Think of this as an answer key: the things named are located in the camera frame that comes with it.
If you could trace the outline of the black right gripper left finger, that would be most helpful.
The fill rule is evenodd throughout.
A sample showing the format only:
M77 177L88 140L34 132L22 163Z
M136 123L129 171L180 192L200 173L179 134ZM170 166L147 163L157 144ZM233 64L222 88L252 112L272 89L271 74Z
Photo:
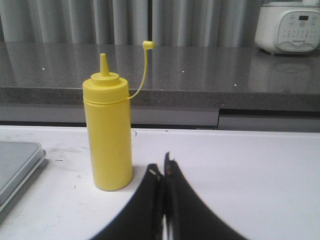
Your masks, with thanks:
M161 240L164 177L154 163L146 168L136 192L94 240Z

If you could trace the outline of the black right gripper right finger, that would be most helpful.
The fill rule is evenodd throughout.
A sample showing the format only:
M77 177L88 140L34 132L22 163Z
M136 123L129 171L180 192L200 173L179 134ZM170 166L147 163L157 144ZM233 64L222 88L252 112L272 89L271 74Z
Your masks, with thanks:
M169 240L244 240L213 213L192 189L178 163L164 158L165 218Z

